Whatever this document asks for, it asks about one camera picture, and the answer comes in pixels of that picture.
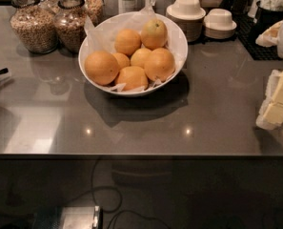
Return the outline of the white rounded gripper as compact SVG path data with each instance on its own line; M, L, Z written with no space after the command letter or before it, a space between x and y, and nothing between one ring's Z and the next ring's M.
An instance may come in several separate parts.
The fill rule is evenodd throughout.
M276 22L261 33L255 44L261 47L277 45L277 54L283 58L283 21ZM255 123L257 127L265 130L273 130L283 124L283 71L273 70L269 76L265 99Z

